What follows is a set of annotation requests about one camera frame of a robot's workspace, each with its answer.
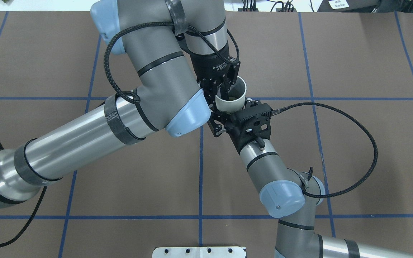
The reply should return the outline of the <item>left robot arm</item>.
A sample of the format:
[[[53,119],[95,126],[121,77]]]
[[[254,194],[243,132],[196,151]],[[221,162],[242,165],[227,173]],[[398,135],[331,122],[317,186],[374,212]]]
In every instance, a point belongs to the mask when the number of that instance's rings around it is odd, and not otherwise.
[[[0,143],[0,209],[154,132],[180,137],[210,119],[199,80],[225,76],[231,64],[222,0],[100,0],[90,14],[115,93],[16,149]]]

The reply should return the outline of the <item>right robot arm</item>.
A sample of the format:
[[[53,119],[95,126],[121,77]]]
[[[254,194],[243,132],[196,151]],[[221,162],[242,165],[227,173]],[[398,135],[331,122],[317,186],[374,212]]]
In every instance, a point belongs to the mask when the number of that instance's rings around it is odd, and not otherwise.
[[[226,119],[226,125],[220,119],[208,123],[212,133],[218,137],[221,133],[231,133],[233,142],[239,140],[235,132],[245,133],[245,141],[235,144],[243,160],[247,174],[257,188],[259,198],[270,217],[278,220],[277,237],[274,247],[276,258],[411,258],[413,254],[399,251],[398,248],[380,248],[362,244],[336,235],[334,225],[332,236],[322,236],[314,231],[316,207],[326,200],[329,219],[354,219],[355,215],[332,214],[331,199],[357,188],[372,176],[379,182],[367,184],[361,188],[366,200],[360,204],[373,207],[384,204],[385,207],[397,207],[411,201],[407,194],[413,190],[413,98],[331,98],[336,104],[342,104],[347,110],[359,108],[368,112],[376,121],[370,123],[372,131],[382,129],[378,139],[357,119],[326,104],[316,103],[315,99],[271,110],[267,104],[249,101],[244,113],[246,119],[239,124]],[[326,108],[337,112],[356,124],[372,143],[371,165],[360,165],[367,171],[358,182],[345,190],[335,192],[325,177],[313,176],[313,170],[297,171],[287,168],[277,150],[270,142],[270,118],[296,107],[309,106],[313,113],[317,145],[322,162],[328,153],[328,146],[322,141],[320,126],[327,123],[319,112]]]

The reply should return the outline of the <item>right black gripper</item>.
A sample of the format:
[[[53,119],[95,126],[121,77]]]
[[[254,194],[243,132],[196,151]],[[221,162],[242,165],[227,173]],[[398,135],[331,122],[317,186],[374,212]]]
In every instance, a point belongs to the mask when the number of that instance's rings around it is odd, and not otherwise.
[[[211,112],[208,126],[213,137],[227,133],[238,153],[248,144],[257,143],[260,150],[270,139],[272,108],[267,103],[246,98],[243,109],[234,113]]]

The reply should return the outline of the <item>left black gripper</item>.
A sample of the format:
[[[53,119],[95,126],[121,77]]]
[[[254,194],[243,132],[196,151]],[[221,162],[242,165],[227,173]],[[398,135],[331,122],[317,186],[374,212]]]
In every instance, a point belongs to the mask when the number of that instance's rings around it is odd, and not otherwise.
[[[217,88],[220,87],[223,94],[230,92],[236,83],[241,62],[234,57],[225,61],[216,54],[192,54],[191,61],[209,108],[216,110]]]

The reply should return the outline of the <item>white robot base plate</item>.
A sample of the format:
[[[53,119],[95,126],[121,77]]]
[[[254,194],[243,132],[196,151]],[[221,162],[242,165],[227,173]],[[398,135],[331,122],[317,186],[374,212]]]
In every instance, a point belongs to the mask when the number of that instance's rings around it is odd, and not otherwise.
[[[160,247],[152,253],[153,258],[246,258],[245,247]]]

